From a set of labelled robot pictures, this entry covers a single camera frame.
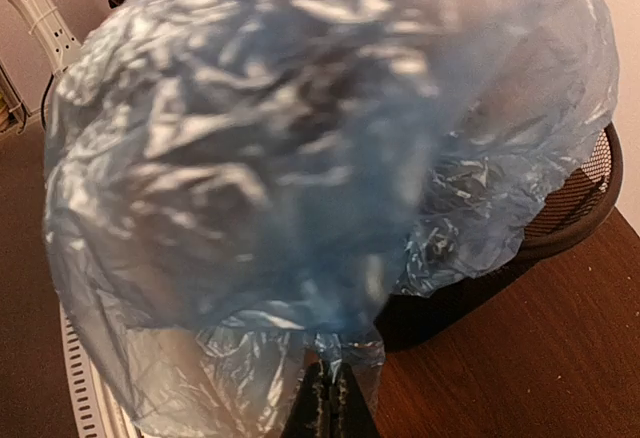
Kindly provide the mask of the blue plastic trash bag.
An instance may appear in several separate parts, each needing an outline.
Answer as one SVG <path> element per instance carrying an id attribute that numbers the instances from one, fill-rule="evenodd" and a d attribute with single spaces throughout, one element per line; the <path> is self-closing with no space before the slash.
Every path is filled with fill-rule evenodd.
<path id="1" fill-rule="evenodd" d="M 131 421 L 265 437 L 309 352 L 507 263 L 617 101 L 604 0 L 127 0 L 49 107 L 62 306 Z"/>

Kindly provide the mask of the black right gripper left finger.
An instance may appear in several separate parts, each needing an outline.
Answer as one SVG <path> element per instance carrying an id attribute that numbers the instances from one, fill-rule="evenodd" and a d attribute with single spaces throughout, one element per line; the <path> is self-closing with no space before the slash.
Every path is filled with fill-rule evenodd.
<path id="1" fill-rule="evenodd" d="M 281 438 L 330 436 L 329 368 L 312 351 L 304 359 L 305 373 Z"/>

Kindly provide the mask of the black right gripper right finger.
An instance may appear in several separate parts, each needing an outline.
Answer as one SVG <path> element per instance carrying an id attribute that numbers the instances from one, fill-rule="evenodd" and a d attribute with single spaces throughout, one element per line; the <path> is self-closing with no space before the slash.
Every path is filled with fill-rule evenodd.
<path id="1" fill-rule="evenodd" d="M 329 384 L 329 436 L 375 438 L 376 425 L 350 365 L 343 363 Z"/>

